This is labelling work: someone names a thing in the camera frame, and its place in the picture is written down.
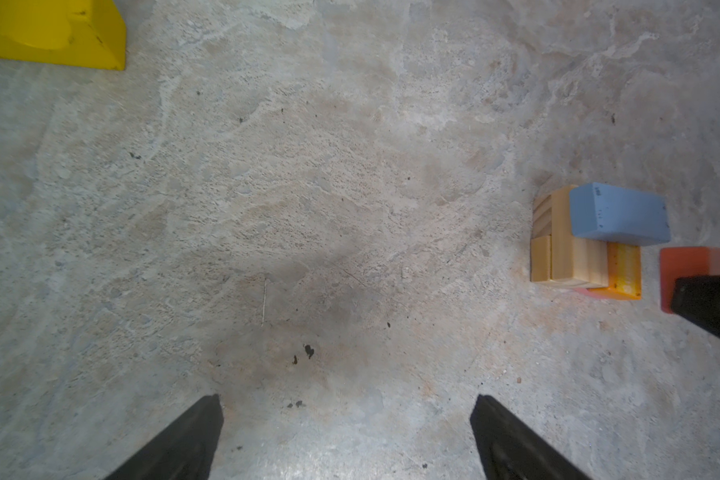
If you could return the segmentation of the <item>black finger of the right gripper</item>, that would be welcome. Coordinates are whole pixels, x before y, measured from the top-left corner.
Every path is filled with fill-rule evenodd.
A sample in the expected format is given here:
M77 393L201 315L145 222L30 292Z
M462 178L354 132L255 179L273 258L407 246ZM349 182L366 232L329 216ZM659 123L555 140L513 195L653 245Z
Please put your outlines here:
M720 339L720 275L678 278L671 309Z

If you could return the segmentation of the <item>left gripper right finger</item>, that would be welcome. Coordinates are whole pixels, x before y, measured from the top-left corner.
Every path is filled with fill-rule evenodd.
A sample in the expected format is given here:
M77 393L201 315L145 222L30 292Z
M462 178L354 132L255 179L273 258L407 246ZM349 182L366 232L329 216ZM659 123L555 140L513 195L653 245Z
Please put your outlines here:
M470 425L487 479L589 479L492 396L477 397Z

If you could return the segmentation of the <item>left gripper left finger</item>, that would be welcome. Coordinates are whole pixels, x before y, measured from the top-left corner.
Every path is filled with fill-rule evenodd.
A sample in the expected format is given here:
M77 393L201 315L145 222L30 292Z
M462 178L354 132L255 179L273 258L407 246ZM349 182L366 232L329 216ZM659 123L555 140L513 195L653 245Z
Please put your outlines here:
M220 396L203 396L106 480L208 479L223 423Z

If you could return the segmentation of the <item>red wood block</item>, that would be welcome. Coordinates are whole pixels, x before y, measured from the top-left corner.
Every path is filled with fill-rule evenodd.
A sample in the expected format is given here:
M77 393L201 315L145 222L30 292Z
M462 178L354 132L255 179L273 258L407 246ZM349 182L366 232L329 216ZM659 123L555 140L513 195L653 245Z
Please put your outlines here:
M671 314L678 278L720 275L720 248L668 247L659 253L661 310Z

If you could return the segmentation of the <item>orange cylinder wood block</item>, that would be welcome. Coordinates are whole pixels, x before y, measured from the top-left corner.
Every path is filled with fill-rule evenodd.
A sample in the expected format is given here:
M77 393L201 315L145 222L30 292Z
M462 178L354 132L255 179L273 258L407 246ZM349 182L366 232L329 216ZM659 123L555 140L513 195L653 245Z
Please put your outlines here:
M586 289L598 299L637 301L642 299L642 264L639 246L607 243L608 285Z

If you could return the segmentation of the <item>blue wood block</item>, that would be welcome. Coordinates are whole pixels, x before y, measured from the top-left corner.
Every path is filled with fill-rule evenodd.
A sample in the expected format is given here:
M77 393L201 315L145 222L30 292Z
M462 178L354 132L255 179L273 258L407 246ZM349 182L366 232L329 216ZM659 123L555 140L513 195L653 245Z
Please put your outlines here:
M575 237L635 246L671 240L666 203L657 194L589 183L569 192L569 205Z

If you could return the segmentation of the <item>natural long wood block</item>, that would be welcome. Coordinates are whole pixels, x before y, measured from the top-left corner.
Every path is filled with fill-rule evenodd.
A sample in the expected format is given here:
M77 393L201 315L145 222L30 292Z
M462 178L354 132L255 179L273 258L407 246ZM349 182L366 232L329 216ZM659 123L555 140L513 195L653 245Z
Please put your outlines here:
M576 185L539 196L533 205L530 280L556 288L608 285L607 243L573 235L570 192Z

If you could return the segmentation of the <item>pink wood block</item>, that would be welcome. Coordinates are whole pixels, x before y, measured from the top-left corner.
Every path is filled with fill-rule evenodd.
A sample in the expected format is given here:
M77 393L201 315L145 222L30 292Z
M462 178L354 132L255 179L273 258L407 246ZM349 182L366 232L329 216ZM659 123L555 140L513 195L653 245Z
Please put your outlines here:
M580 294L580 295L587 296L587 297L590 297L590 298L600 298L599 295L598 295L596 292L593 292L593 291L591 291L590 289L586 289L586 288L575 288L575 289L573 289L573 291L575 291L576 293L578 293L578 294Z

